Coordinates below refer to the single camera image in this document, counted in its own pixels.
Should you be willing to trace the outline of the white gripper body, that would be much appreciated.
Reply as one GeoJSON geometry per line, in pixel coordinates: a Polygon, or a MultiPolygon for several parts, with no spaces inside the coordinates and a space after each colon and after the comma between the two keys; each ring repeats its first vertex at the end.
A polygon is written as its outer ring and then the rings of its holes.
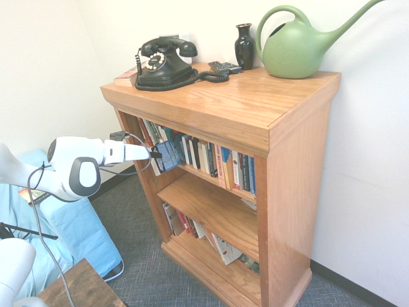
{"type": "Polygon", "coordinates": [[[141,161],[151,159],[150,151],[146,146],[124,144],[123,161],[141,161]]]}

